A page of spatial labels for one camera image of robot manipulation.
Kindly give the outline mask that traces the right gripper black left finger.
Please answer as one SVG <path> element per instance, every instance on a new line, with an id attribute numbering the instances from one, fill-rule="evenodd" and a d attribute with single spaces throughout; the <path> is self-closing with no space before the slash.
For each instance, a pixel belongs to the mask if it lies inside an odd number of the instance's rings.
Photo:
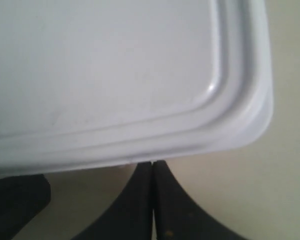
<path id="1" fill-rule="evenodd" d="M 150 240 L 153 232 L 152 163 L 137 164 L 109 208 L 74 240 Z"/>

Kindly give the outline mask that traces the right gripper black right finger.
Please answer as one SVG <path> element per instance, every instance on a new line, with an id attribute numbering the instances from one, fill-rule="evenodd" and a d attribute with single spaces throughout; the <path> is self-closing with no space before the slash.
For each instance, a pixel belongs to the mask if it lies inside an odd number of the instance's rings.
<path id="1" fill-rule="evenodd" d="M 168 164 L 152 165 L 154 219 L 158 240 L 239 240 L 230 230 L 199 207 L 178 183 Z"/>

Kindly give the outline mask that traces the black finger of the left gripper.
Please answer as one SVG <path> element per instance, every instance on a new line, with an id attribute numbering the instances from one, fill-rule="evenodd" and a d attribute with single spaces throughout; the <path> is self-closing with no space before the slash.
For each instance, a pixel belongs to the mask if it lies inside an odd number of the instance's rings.
<path id="1" fill-rule="evenodd" d="M 0 179 L 0 240 L 11 240 L 51 201 L 51 185 L 42 174 Z"/>

